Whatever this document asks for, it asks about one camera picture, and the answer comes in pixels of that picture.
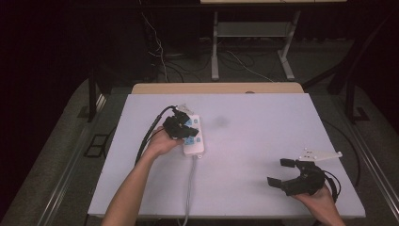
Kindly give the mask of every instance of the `table leg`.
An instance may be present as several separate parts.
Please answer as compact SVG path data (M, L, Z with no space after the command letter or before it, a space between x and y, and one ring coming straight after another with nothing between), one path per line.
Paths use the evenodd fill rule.
M219 80L219 67L217 65L217 11L215 12L214 17L214 36L213 36L213 46L212 46L212 80Z
M290 32L288 33L287 40L285 42L284 47L281 50L278 50L278 55L279 55L279 61L281 63L282 69L285 72L285 75L287 76L288 80L294 80L294 74L293 71L291 70L290 64L288 63L287 59L287 54L288 54L288 49L290 48L291 41L293 40L296 25L299 19L300 11L297 11L294 15L294 19L291 23L290 27Z

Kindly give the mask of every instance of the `table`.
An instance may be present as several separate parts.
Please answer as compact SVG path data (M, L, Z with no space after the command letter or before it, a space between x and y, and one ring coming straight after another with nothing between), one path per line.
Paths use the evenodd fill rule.
M247 91L257 93L245 94ZM300 202L266 183L267 176L288 180L299 175L297 169L281 167L281 158L297 158L304 148L334 152L309 95L295 83L136 85L120 117L88 209L90 215L101 217L105 213L133 167L141 139L156 115L167 105L184 103L201 115L205 145L192 185L191 218L310 216ZM155 161L140 218L184 216L192 161L183 155L182 147ZM334 173L343 185L337 202L343 218L364 217L364 208L340 160L317 165Z
M201 0L202 4L234 4L234 3L321 3L346 2L346 0ZM288 50L294 37L300 11L294 13L290 22L219 22L217 11L214 15L214 34L212 49L212 80L219 80L217 62L218 37L282 37L286 38L284 46L278 50L279 62L288 80L294 80L294 73L287 59Z

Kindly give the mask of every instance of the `white table surface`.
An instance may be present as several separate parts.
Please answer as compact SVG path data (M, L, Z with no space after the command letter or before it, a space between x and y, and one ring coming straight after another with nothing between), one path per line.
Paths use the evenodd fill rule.
M281 158L296 159L304 148L335 152L305 93L131 94L88 213L102 216L132 169L141 140L168 105L187 104L201 116L205 154L197 160L191 195L191 218L303 218L309 211L267 177L283 181L299 175ZM162 120L171 115L167 112ZM184 216L193 159L182 147L160 156L152 166L140 218ZM343 218L365 217L364 207L339 159L317 162L343 186L337 208Z

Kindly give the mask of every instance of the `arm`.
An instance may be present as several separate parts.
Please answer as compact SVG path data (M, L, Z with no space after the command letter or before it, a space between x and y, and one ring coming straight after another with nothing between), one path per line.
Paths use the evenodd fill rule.
M299 194L293 197L301 201L311 211L311 214L323 224L345 225L326 185L313 195Z
M179 144L183 144L182 139L171 139L162 127L158 127L146 151L109 204L103 226L135 225L152 163L159 155L169 152Z

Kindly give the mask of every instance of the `white cable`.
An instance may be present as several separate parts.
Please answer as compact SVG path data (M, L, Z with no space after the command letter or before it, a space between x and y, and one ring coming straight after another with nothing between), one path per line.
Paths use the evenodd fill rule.
M252 71L251 69L247 68L247 66L246 66L237 56L235 56L234 53L232 53L232 52L230 52L230 51L226 51L226 52L228 52L228 53L231 54L233 57L235 57L235 58L238 60L238 62L239 62L245 69L247 69L247 71L249 71L250 73L255 73L255 74L259 75L260 77L263 77L263 78L269 80L270 82L274 82L274 81L271 80L270 78L268 78L268 77L266 77L266 76L264 76L264 75L261 75L261 74L259 74L259 73L256 73L256 72Z
M191 184L192 184L192 181L193 181L193 175L194 175L194 171L195 171L196 165L197 165L197 156L193 155L193 166L191 167L190 177L188 179L187 199L185 201L185 219L184 219L183 226L185 226L185 224L187 224L188 214L190 212Z

